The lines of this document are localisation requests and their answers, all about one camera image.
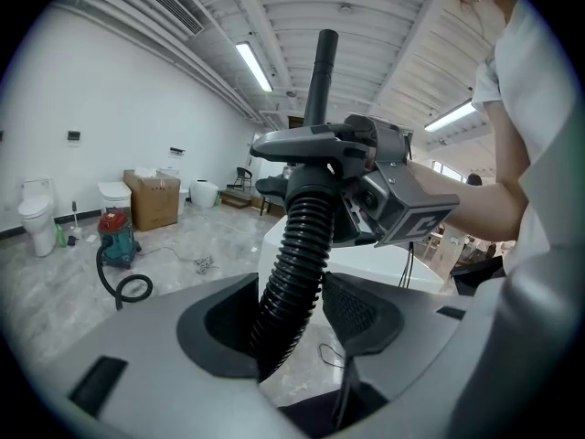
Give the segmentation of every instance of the toilet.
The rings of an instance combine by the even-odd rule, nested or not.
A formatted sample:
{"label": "toilet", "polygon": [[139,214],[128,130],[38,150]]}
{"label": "toilet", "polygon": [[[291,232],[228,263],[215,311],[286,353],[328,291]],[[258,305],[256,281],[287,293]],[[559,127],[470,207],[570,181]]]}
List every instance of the toilet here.
{"label": "toilet", "polygon": [[179,182],[180,182],[179,206],[178,206],[176,214],[182,215],[183,211],[185,210],[185,201],[186,201],[187,197],[189,197],[189,189],[187,187],[183,186],[183,182],[181,181],[181,178],[179,177],[179,170],[174,168],[174,167],[161,167],[158,169],[158,172],[163,173],[163,174],[167,174],[168,176],[176,177],[177,179],[179,179]]}
{"label": "toilet", "polygon": [[123,182],[98,182],[101,194],[101,214],[109,209],[125,209],[128,218],[132,219],[132,191]]}
{"label": "toilet", "polygon": [[55,195],[53,179],[43,177],[26,180],[22,186],[23,201],[18,205],[22,226],[33,238],[37,257],[49,255],[55,247],[57,229],[53,220]]}

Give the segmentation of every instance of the fluorescent light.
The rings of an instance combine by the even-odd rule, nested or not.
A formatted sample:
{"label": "fluorescent light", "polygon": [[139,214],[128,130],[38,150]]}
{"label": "fluorescent light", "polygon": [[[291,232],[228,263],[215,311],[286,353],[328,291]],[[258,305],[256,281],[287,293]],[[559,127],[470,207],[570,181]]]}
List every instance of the fluorescent light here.
{"label": "fluorescent light", "polygon": [[472,112],[475,112],[475,109],[472,106],[472,101],[466,101],[462,105],[457,106],[452,111],[447,112],[438,119],[432,121],[426,127],[424,127],[424,129],[427,132],[435,132],[445,125],[449,125],[450,123],[458,121],[462,117],[465,117],[465,115],[469,115]]}
{"label": "fluorescent light", "polygon": [[272,92],[272,86],[266,78],[266,75],[264,75],[264,70],[260,66],[258,59],[256,59],[256,55],[252,51],[250,44],[248,42],[236,44],[236,49],[248,65],[248,68],[251,70],[252,74],[256,77],[256,80],[258,80],[261,88],[266,92]]}

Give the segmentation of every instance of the pipe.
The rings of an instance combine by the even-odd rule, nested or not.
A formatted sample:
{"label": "pipe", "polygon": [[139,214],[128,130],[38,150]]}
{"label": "pipe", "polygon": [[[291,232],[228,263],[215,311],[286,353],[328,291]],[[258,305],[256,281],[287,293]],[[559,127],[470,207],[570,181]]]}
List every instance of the pipe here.
{"label": "pipe", "polygon": [[288,181],[282,247],[250,333],[259,381],[268,379],[293,352],[321,291],[331,251],[337,192],[323,166],[299,166]]}
{"label": "pipe", "polygon": [[[116,310],[119,311],[122,309],[122,302],[124,302],[124,303],[138,303],[138,302],[146,299],[153,291],[153,281],[145,274],[137,274],[136,273],[136,274],[131,274],[131,275],[123,278],[116,286],[116,289],[113,289],[110,286],[110,284],[108,283],[106,276],[103,274],[103,269],[102,269],[102,266],[103,266],[102,255],[108,247],[112,246],[112,244],[113,244],[113,241],[112,241],[112,238],[110,236],[106,236],[103,239],[101,246],[98,249],[98,253],[96,253],[96,255],[95,255],[95,264],[96,264],[96,267],[98,268],[98,275],[100,276],[101,284],[103,284],[103,287],[106,289],[106,291],[108,293],[110,293],[111,296],[114,297],[114,299],[116,301]],[[127,285],[129,282],[133,282],[135,280],[142,280],[146,283],[146,289],[144,290],[144,292],[142,294],[137,295],[137,296],[123,295],[122,290],[124,289],[124,286]]]}
{"label": "pipe", "polygon": [[335,64],[339,35],[331,29],[319,33],[317,54],[314,59],[313,76],[309,86],[307,105],[304,110],[304,126],[325,123],[327,99],[331,87],[331,72]]}

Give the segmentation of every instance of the white bucket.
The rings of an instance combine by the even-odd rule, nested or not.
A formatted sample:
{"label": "white bucket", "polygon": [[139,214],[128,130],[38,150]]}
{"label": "white bucket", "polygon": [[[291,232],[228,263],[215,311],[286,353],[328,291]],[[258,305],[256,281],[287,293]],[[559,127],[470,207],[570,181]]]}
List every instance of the white bucket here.
{"label": "white bucket", "polygon": [[206,180],[194,180],[191,186],[191,201],[204,209],[216,204],[219,187]]}

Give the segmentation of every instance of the person's arm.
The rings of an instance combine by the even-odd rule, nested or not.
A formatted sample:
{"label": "person's arm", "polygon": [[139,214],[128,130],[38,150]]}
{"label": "person's arm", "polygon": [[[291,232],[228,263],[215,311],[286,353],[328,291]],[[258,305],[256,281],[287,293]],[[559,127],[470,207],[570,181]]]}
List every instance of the person's arm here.
{"label": "person's arm", "polygon": [[495,184],[469,186],[409,161],[409,169],[430,194],[453,193],[460,204],[447,222],[486,241],[515,241],[527,199],[518,179],[530,165],[527,149],[504,105],[486,102],[485,113],[494,128]]}

